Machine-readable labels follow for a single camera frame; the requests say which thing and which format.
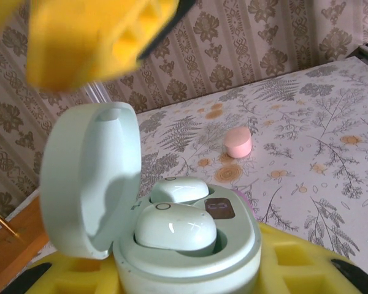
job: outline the white earbud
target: white earbud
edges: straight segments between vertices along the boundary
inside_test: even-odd
[[[192,176],[177,176],[155,183],[151,190],[150,201],[152,203],[191,203],[208,194],[209,188],[203,180]]]
[[[210,255],[217,238],[213,217],[206,211],[185,204],[158,203],[140,214],[135,239],[145,247],[175,251],[195,251]]]

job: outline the brass rod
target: brass rod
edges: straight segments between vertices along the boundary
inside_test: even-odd
[[[9,222],[6,221],[5,218],[3,218],[0,215],[0,225],[4,230],[7,230],[11,235],[19,238],[19,234],[12,228]]]

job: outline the patterned wallpaper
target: patterned wallpaper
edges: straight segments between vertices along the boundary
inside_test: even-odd
[[[132,74],[105,83],[143,112],[306,69],[368,42],[368,0],[198,0]]]
[[[28,3],[0,33],[0,213],[38,185],[47,136],[80,92],[52,94],[24,77]],[[368,0],[198,0],[142,67],[104,83],[140,113],[348,56],[368,42]]]
[[[25,82],[28,6],[0,32],[0,213],[7,216],[38,186],[42,151],[57,117],[88,99],[50,94]]]

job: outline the pink eraser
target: pink eraser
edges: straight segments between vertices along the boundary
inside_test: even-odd
[[[229,156],[233,158],[247,156],[252,150],[251,131],[247,127],[235,127],[226,133],[223,144]]]

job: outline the wooden table edge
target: wooden table edge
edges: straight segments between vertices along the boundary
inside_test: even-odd
[[[49,241],[42,223],[39,196],[10,223],[19,232],[21,240],[0,229],[0,291]]]

